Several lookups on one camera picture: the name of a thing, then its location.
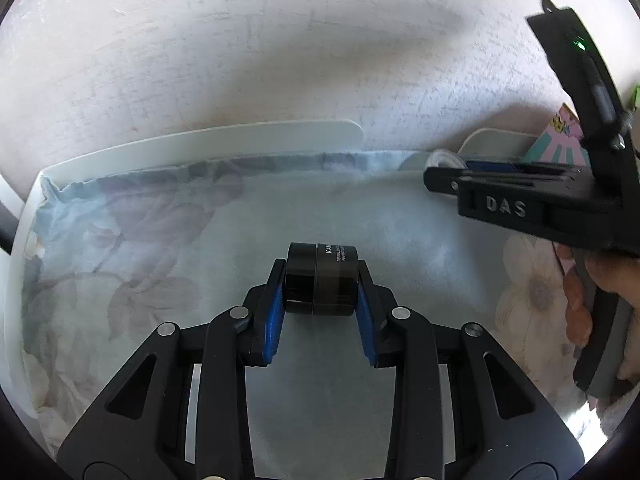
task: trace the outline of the finger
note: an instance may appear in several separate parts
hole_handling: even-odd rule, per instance
[[[607,292],[615,292],[640,309],[640,262],[613,254],[588,254],[584,265],[593,281]]]
[[[577,310],[584,306],[584,286],[575,270],[575,266],[569,269],[565,275],[562,281],[562,290],[564,290],[569,309]]]
[[[571,260],[574,257],[571,247],[562,244],[556,244],[556,254],[563,260]]]
[[[584,348],[589,342],[593,321],[591,313],[584,305],[572,310],[568,308],[564,313],[566,319],[566,337],[577,347]]]

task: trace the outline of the floral tablecloth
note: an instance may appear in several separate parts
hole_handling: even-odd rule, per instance
[[[454,200],[424,188],[425,159],[263,156],[63,190],[44,180],[22,319],[51,452],[159,323],[201,324],[241,303],[292,241],[354,245],[399,304],[439,324],[483,324],[584,436],[591,412],[571,380],[574,348],[551,243],[458,216]],[[287,315],[273,364],[247,372],[257,473],[380,476],[393,373],[368,367],[354,319]]]

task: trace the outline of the flower center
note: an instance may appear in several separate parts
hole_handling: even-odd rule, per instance
[[[529,279],[529,300],[537,311],[546,312],[551,307],[553,294],[544,278],[533,275]]]

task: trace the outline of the green light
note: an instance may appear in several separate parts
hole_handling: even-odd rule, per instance
[[[578,47],[580,50],[587,50],[587,47],[584,46],[583,41],[584,40],[580,36],[578,36],[577,38],[574,39],[574,45]]]

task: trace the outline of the flower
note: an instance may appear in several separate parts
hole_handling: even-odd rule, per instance
[[[553,245],[513,235],[505,243],[503,259],[511,285],[498,300],[494,337],[553,402],[564,397],[561,389],[571,380],[575,363],[574,346],[565,333],[566,298]]]

